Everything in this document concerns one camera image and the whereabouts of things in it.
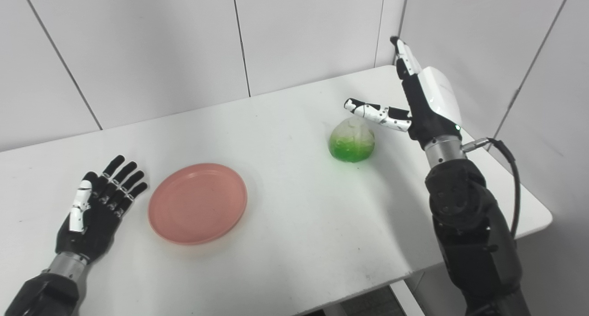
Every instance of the cable connector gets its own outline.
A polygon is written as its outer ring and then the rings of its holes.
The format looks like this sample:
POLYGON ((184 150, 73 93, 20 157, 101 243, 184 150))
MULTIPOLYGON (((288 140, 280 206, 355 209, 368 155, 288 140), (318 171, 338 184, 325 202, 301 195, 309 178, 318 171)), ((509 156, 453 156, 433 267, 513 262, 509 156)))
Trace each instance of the cable connector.
POLYGON ((490 144, 490 142, 491 141, 489 140, 489 138, 479 138, 479 139, 471 141, 467 144, 463 144, 462 151, 465 153, 472 152, 473 150, 475 150, 477 148, 481 148, 482 146, 490 144))

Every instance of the floor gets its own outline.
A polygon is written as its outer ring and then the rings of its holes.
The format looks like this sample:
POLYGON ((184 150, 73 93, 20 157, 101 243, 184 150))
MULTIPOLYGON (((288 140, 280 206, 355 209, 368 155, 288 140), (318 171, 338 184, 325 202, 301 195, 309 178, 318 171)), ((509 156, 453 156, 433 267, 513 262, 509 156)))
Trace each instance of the floor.
MULTIPOLYGON (((389 286, 340 304, 346 316, 406 316, 389 286)), ((305 316, 326 316, 326 314, 323 310, 318 310, 305 316)))

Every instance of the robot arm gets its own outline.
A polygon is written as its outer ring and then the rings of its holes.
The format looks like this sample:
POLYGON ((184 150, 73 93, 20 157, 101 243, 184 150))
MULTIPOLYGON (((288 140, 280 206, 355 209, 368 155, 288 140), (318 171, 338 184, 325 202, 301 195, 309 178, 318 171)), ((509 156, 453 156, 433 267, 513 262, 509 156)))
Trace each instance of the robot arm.
POLYGON ((467 315, 529 316, 520 290, 522 271, 513 236, 495 197, 486 188, 484 176, 466 156, 489 142, 506 148, 490 138, 462 145, 460 111, 448 79, 433 67, 422 69, 410 48, 397 37, 391 42, 410 107, 410 113, 404 114, 407 119, 395 119, 400 117, 399 109, 381 109, 353 98, 345 102, 345 108, 380 125, 408 132, 425 151, 431 167, 425 186, 430 194, 434 231, 450 278, 467 302, 467 315))
POLYGON ((6 316, 70 316, 79 300, 79 279, 87 265, 106 253, 122 216, 147 184, 132 188, 144 174, 135 162, 111 178, 125 158, 119 155, 101 176, 88 172, 76 191, 69 215, 57 234, 49 268, 25 282, 6 316))

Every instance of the green object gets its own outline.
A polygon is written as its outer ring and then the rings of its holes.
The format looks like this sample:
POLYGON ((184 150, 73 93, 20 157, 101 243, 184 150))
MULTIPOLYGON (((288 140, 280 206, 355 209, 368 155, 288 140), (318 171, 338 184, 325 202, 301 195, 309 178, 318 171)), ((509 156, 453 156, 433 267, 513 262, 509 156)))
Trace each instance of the green object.
POLYGON ((374 132, 360 117, 350 117, 335 129, 329 138, 329 152, 341 161, 368 159, 374 150, 374 132))

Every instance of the silver wrist cylinder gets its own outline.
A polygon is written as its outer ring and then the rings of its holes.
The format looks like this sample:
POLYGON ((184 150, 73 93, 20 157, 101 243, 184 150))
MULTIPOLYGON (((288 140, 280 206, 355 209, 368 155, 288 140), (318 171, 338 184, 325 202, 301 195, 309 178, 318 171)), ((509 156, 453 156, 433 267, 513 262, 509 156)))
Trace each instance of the silver wrist cylinder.
POLYGON ((455 159, 465 159, 467 155, 462 150, 462 141, 451 135, 443 135, 434 138, 423 149, 427 156, 429 167, 435 167, 439 163, 455 159))
POLYGON ((88 265, 88 262, 84 257, 76 253, 61 252, 55 255, 53 262, 45 272, 64 276, 78 282, 86 265, 88 265))

